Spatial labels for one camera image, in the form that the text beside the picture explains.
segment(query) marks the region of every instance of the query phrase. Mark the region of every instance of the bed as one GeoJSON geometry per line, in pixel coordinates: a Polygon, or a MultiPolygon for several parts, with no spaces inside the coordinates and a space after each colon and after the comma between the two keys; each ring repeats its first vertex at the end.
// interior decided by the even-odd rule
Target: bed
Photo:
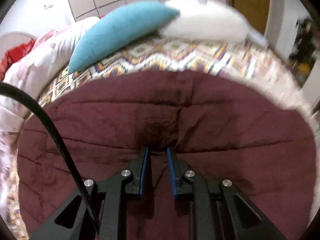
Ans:
{"type": "MultiPolygon", "coordinates": [[[[143,70],[193,70],[217,75],[252,87],[282,109],[295,108],[314,126],[311,106],[304,100],[295,79],[270,49],[246,42],[239,45],[219,42],[191,42],[148,36],[115,52],[81,72],[68,75],[66,65],[43,90],[39,104],[45,106],[96,79],[143,70]]],[[[28,239],[20,215],[19,177],[16,160],[8,179],[8,220],[18,239],[28,239]]],[[[316,201],[311,216],[317,210],[316,201]]]]}

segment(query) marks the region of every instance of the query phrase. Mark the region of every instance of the black braided cable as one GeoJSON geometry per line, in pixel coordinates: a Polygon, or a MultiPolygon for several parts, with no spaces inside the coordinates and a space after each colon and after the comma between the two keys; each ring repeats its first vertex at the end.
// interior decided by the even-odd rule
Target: black braided cable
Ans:
{"type": "Polygon", "coordinates": [[[99,227],[100,222],[99,218],[94,210],[94,207],[92,205],[92,202],[90,200],[89,193],[81,179],[81,176],[76,168],[75,163],[73,162],[70,153],[68,152],[68,149],[63,142],[63,139],[61,135],[58,133],[57,128],[55,127],[54,123],[50,119],[50,117],[47,115],[47,113],[42,109],[42,107],[35,101],[33,98],[31,98],[28,94],[23,92],[22,90],[9,85],[7,83],[0,82],[0,95],[12,98],[19,103],[23,104],[25,107],[27,107],[31,112],[33,112],[41,121],[43,126],[46,128],[48,133],[51,135],[53,141],[55,142],[55,145],[59,149],[61,156],[63,157],[70,174],[72,175],[81,195],[82,199],[84,200],[87,210],[90,214],[92,223],[94,225],[94,228],[97,233],[99,233],[99,227]]]}

